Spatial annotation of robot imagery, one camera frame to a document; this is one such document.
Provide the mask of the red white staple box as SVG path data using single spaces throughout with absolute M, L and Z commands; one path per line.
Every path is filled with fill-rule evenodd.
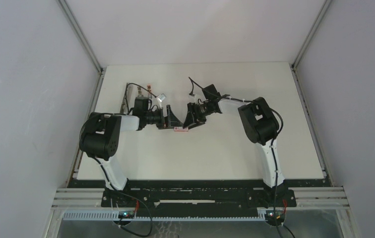
M 174 127 L 175 132 L 188 132 L 188 128 L 183 128 L 183 127 Z

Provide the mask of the black and grey large stapler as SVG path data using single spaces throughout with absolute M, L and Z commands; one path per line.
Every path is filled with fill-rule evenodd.
M 124 96 L 122 99 L 122 104 L 121 104 L 121 109 L 120 113 L 121 114 L 129 114 L 129 105 L 128 105 L 128 90 L 130 89 L 131 85 L 130 83 L 127 83 L 125 86 L 125 91 L 124 91 Z

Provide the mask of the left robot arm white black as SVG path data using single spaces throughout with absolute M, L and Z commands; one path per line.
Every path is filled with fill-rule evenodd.
M 154 110 L 152 100 L 147 97 L 136 97 L 134 106 L 129 111 L 130 115 L 93 112 L 83 124 L 79 136 L 79 149 L 100 165 L 106 187 L 115 190 L 113 200 L 121 207 L 131 203 L 132 193 L 125 189 L 128 178 L 115 156 L 120 134 L 125 131 L 140 131 L 150 124 L 158 129 L 183 126 L 172 112 L 171 106 L 166 106 L 166 113 L 162 108 Z

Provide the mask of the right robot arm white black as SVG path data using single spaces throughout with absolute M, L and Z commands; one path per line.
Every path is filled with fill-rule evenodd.
M 260 154 L 263 182 L 270 189 L 264 192 L 264 201 L 277 206 L 283 201 L 283 192 L 277 188 L 284 182 L 277 152 L 277 137 L 283 129 L 283 120 L 263 97 L 254 100 L 237 99 L 220 94 L 213 84 L 202 88 L 205 101 L 187 103 L 187 116 L 183 128 L 193 129 L 204 125 L 211 114 L 223 114 L 227 108 L 235 108 L 249 141 Z

